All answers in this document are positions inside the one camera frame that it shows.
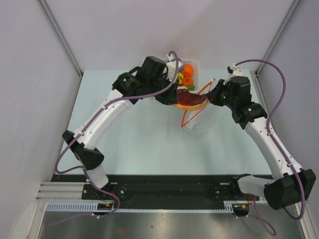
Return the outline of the brown steak slice toy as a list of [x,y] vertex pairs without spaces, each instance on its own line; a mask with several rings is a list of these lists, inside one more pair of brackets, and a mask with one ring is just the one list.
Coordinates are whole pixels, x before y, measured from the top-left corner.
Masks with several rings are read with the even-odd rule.
[[205,106],[208,102],[208,98],[205,94],[191,93],[188,89],[178,88],[177,103],[173,104],[176,108],[184,111],[196,111]]

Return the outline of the clear zip top bag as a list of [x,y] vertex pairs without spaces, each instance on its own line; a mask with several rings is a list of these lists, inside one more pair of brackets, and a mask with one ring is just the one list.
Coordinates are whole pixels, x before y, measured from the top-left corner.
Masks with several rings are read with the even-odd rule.
[[[212,78],[204,87],[197,91],[196,94],[202,95],[208,93],[215,82],[216,79]],[[205,103],[204,106],[198,110],[184,111],[181,120],[181,128],[193,135],[204,133],[207,128],[207,126],[204,126],[204,112],[208,109],[208,106],[209,102]]]

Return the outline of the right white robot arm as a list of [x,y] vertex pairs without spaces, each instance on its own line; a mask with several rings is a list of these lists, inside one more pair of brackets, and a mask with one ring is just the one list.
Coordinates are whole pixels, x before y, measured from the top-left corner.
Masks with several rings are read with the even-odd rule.
[[289,154],[272,127],[267,125],[266,111],[252,101],[250,90],[247,77],[234,76],[229,81],[219,80],[207,93],[211,104],[231,110],[233,120],[253,139],[272,173],[271,180],[250,174],[234,177],[230,195],[236,200],[247,194],[262,197],[274,210],[304,203],[309,198],[316,175],[311,169],[303,169]]

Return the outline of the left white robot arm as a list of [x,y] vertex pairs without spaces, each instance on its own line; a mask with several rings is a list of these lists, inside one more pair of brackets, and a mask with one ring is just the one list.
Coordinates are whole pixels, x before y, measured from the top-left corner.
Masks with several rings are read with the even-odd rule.
[[120,74],[96,112],[77,130],[67,130],[62,135],[99,199],[107,198],[110,193],[109,179],[102,166],[104,155],[96,147],[107,129],[138,100],[154,97],[163,105],[177,103],[177,75],[183,64],[174,51],[167,57],[168,61],[164,62],[148,56],[142,66]]

